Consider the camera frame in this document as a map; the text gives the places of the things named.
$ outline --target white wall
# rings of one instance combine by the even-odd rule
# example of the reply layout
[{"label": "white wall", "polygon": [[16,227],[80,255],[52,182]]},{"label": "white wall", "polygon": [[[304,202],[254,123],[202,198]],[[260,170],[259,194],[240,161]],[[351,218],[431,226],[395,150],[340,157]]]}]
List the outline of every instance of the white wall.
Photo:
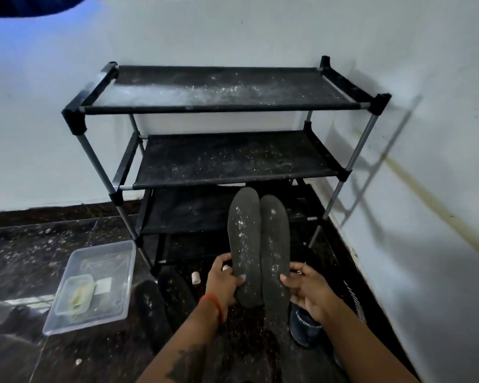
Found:
[{"label": "white wall", "polygon": [[[109,60],[311,66],[321,55],[370,93],[394,96],[333,217],[421,377],[479,381],[479,0],[86,1],[57,16],[0,20],[0,210],[107,199],[60,110]],[[293,128],[298,118],[159,115],[140,125]],[[344,163],[366,121],[313,115]],[[88,127],[112,174],[127,118],[92,117]],[[390,158],[377,164],[395,132]]]}]

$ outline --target black slipper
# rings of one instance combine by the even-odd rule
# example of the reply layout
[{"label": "black slipper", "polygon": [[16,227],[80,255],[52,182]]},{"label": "black slipper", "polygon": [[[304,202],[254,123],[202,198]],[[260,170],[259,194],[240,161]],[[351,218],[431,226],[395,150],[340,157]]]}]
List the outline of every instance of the black slipper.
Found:
[{"label": "black slipper", "polygon": [[139,283],[134,290],[135,305],[142,328],[156,355],[172,337],[172,330],[165,314],[165,302],[154,281]]},{"label": "black slipper", "polygon": [[175,333],[195,309],[197,302],[183,277],[172,268],[161,270],[158,287],[165,300],[168,323]]},{"label": "black slipper", "polygon": [[287,318],[290,291],[280,283],[289,276],[290,232],[286,208],[273,195],[263,196],[261,206],[262,297],[266,315]]},{"label": "black slipper", "polygon": [[246,274],[246,282],[237,289],[236,299],[245,308],[262,305],[261,286],[261,214],[257,192],[244,187],[229,208],[227,232],[235,276]]}]

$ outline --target forearm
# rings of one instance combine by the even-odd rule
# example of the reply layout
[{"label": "forearm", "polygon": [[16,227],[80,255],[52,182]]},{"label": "forearm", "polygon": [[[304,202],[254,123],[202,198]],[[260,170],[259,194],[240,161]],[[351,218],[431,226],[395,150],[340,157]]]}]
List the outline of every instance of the forearm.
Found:
[{"label": "forearm", "polygon": [[208,299],[200,301],[137,382],[200,382],[206,349],[217,327],[217,307]]},{"label": "forearm", "polygon": [[353,383],[418,382],[340,298],[324,310],[321,324]]}]

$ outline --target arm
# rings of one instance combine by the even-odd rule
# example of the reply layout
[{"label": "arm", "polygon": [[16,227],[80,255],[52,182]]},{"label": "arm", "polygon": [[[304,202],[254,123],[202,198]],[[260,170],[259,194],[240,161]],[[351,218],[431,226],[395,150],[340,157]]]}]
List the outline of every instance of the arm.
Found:
[{"label": "arm", "polygon": [[291,288],[291,301],[321,323],[353,383],[418,383],[367,325],[333,293],[321,274],[301,263],[291,263],[291,269],[302,272],[280,276],[281,282]]},{"label": "arm", "polygon": [[[232,276],[232,269],[222,271],[231,254],[215,259],[208,274],[206,294],[214,294],[223,309],[235,303],[234,291],[245,277]],[[202,380],[206,348],[218,327],[218,309],[209,299],[201,300],[170,341],[147,366],[137,383],[198,383]]]}]

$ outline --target white label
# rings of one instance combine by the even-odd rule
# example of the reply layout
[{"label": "white label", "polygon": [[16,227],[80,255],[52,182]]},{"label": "white label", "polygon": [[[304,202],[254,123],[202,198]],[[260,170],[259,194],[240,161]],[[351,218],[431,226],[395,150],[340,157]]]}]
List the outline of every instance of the white label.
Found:
[{"label": "white label", "polygon": [[108,293],[112,286],[112,277],[103,278],[96,281],[96,289],[94,289],[94,296],[98,294]]}]

